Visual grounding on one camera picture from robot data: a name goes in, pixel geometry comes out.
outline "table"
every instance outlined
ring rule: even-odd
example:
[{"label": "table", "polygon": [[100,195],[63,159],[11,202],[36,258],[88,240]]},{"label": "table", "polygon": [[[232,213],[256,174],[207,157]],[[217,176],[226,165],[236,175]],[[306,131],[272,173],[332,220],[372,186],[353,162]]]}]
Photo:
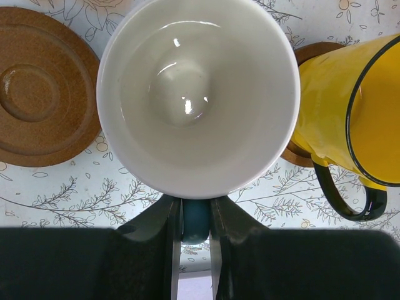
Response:
[{"label": "table", "polygon": [[[0,4],[46,13],[69,26],[101,57],[118,23],[141,1],[1,0]],[[397,0],[255,1],[271,13],[295,49],[318,41],[351,45],[399,32]],[[363,208],[364,189],[357,176],[337,167],[331,171],[349,205]],[[279,159],[230,197],[271,228],[378,229],[400,242],[399,193],[400,189],[389,189],[381,218],[349,222],[331,209],[312,169]],[[0,226],[116,228],[160,197],[128,173],[103,134],[80,155],[57,166],[26,168],[0,162]],[[209,261],[208,241],[182,246],[182,273],[210,269]]]}]

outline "mug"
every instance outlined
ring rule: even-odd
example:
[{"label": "mug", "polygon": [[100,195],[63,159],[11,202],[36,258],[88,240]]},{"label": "mug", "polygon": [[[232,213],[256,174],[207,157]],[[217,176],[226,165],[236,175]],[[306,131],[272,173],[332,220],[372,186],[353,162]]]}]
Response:
[{"label": "mug", "polygon": [[115,30],[97,78],[100,122],[118,159],[184,199],[227,195],[270,168],[299,101],[293,50],[249,0],[142,3]]},{"label": "mug", "polygon": [[[400,186],[400,36],[354,44],[299,67],[301,107],[291,141],[311,154],[331,206],[344,218],[378,218],[386,186]],[[342,199],[328,165],[359,175],[366,206],[353,211]]]}]

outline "white cup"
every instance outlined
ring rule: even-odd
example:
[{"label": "white cup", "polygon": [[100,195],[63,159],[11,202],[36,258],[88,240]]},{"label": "white cup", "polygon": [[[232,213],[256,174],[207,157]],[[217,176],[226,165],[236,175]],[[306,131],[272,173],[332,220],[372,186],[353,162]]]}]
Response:
[{"label": "white cup", "polygon": [[284,151],[300,103],[298,66],[274,19],[250,0],[153,0],[106,46],[102,129],[126,169],[187,199],[227,195]]}]

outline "coaster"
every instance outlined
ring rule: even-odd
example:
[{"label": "coaster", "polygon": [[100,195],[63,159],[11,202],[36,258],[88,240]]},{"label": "coaster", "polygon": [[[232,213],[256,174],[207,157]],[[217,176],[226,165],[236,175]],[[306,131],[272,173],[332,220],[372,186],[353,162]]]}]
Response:
[{"label": "coaster", "polygon": [[28,9],[0,7],[0,161],[59,164],[101,127],[99,59],[68,27]]},{"label": "coaster", "polygon": [[[297,64],[300,66],[303,62],[308,59],[315,58],[316,56],[343,48],[344,46],[336,42],[316,42],[314,44],[301,47],[294,51],[296,55]],[[289,141],[286,149],[283,151],[281,157],[297,166],[311,168],[313,167],[313,161],[311,155],[301,149],[299,146]]]}]

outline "yellow mug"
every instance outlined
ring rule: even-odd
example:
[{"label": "yellow mug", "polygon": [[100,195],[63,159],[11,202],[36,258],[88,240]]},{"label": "yellow mug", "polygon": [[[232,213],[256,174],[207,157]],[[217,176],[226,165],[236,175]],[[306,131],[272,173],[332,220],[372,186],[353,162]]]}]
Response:
[{"label": "yellow mug", "polygon": [[[354,44],[299,67],[301,105],[292,142],[311,154],[331,206],[351,221],[376,219],[386,186],[400,186],[400,35]],[[362,212],[342,199],[329,164],[359,175]]]}]

